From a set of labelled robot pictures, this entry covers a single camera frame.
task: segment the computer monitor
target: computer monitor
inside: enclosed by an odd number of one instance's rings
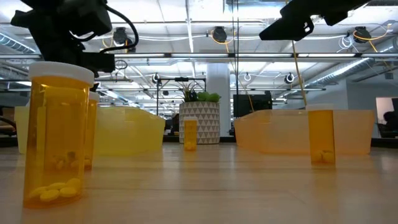
[[[253,108],[255,111],[258,110],[272,110],[272,96],[271,94],[266,95],[250,95]],[[252,113],[253,110],[250,105],[248,95],[234,95],[234,117],[246,116]]]

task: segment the fluorescent light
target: fluorescent light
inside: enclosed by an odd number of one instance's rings
[[[172,57],[228,57],[228,54],[172,54]]]
[[[168,99],[162,99],[162,98],[159,98],[159,101],[171,101],[171,100],[174,100],[174,101],[183,101],[184,99],[181,99],[181,98],[173,98],[173,99],[170,99],[170,98],[168,98]]]
[[[393,49],[394,48],[394,46],[391,46],[391,47],[389,47],[389,48],[387,48],[387,49],[384,49],[384,50],[381,50],[381,51],[379,51],[380,53],[383,53],[383,52],[386,52],[386,51],[389,51],[389,50],[391,50],[391,49]]]
[[[239,54],[239,57],[291,57],[292,54]]]
[[[362,57],[398,57],[398,54],[392,54],[392,53],[370,53],[370,54],[362,54]]]
[[[9,54],[9,55],[0,55],[0,59],[42,59],[42,56],[39,54]]]
[[[298,57],[354,57],[355,54],[298,54]]]
[[[105,93],[105,94],[107,94],[108,96],[113,97],[113,98],[115,98],[115,99],[118,98],[118,95],[117,95],[116,93],[112,92],[112,91],[109,91],[109,90],[108,90],[108,91],[103,92],[103,93]]]
[[[164,54],[116,54],[116,58],[154,58],[164,57]]]
[[[26,85],[26,86],[32,86],[31,82],[17,82],[17,83],[21,84],[21,85]]]

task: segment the green plant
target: green plant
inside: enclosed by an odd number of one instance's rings
[[[184,102],[196,102],[198,101],[197,93],[194,90],[194,87],[197,85],[195,83],[189,83],[188,85],[185,83],[178,83],[181,85],[181,91],[184,94]]]
[[[205,102],[218,103],[221,99],[219,94],[217,93],[210,94],[206,91],[198,93],[197,96],[198,96],[198,101],[205,101]]]

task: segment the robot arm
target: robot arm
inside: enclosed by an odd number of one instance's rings
[[[44,60],[70,63],[94,72],[112,72],[115,69],[114,55],[107,51],[131,49],[138,44],[137,30],[132,22],[120,12],[106,5],[106,0],[21,0],[33,10],[16,11],[11,24],[28,28],[40,49]],[[100,53],[83,52],[82,42],[112,30],[108,11],[121,16],[132,27],[134,43],[122,47],[104,49]],[[85,39],[82,36],[92,33]]]
[[[292,0],[282,10],[282,18],[260,33],[261,40],[299,41],[314,29],[312,15],[322,16],[329,26],[346,19],[348,11],[370,0]]]

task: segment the black pole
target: black pole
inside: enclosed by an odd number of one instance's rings
[[[159,79],[160,77],[157,79],[156,81],[156,115],[159,115]]]

